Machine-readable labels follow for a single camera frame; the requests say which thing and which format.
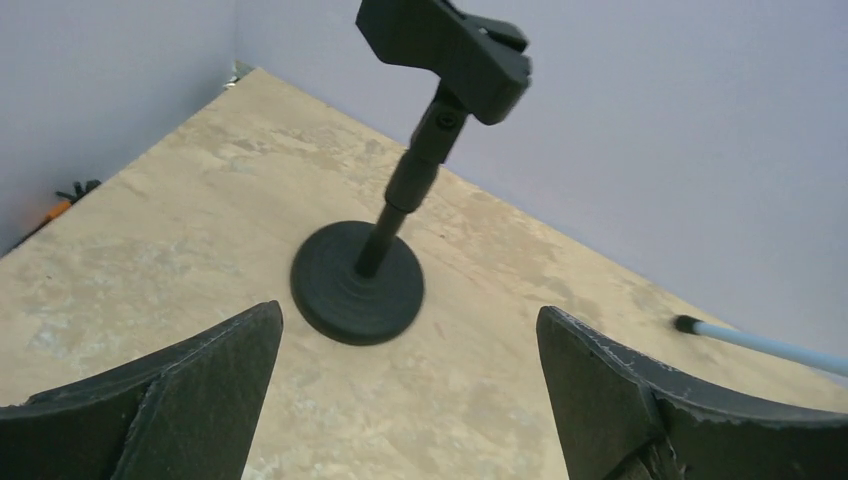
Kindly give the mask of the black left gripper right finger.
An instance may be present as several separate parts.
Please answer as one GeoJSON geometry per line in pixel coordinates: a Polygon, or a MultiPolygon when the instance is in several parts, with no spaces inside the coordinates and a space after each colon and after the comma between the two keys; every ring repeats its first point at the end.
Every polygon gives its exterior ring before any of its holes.
{"type": "Polygon", "coordinates": [[[554,307],[538,350],[572,479],[843,479],[847,417],[680,371],[554,307]]]}

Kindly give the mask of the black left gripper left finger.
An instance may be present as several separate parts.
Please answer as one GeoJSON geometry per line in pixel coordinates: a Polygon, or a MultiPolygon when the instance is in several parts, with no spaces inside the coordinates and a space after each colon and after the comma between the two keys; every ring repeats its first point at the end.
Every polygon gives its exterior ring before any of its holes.
{"type": "Polygon", "coordinates": [[[283,315],[257,304],[181,342],[1,411],[5,479],[238,479],[283,315]]]}

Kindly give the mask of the light blue music stand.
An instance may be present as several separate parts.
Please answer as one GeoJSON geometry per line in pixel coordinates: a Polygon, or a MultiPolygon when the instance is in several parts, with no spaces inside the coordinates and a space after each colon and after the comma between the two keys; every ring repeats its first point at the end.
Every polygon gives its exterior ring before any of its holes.
{"type": "Polygon", "coordinates": [[[672,319],[671,323],[681,333],[708,337],[837,376],[847,377],[847,359],[845,357],[837,357],[766,337],[716,326],[690,315],[678,315],[672,319]]]}

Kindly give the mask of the black round base mic stand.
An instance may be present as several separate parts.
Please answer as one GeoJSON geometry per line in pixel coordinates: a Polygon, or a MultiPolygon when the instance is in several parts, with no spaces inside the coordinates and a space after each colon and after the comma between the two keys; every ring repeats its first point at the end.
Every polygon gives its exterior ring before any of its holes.
{"type": "Polygon", "coordinates": [[[518,26],[448,1],[364,1],[356,26],[380,61],[439,79],[378,219],[326,225],[293,259],[291,293],[304,319],[335,341],[369,346],[401,335],[423,303],[424,274],[399,237],[403,222],[421,206],[466,119],[502,122],[530,86],[532,65],[518,26]]]}

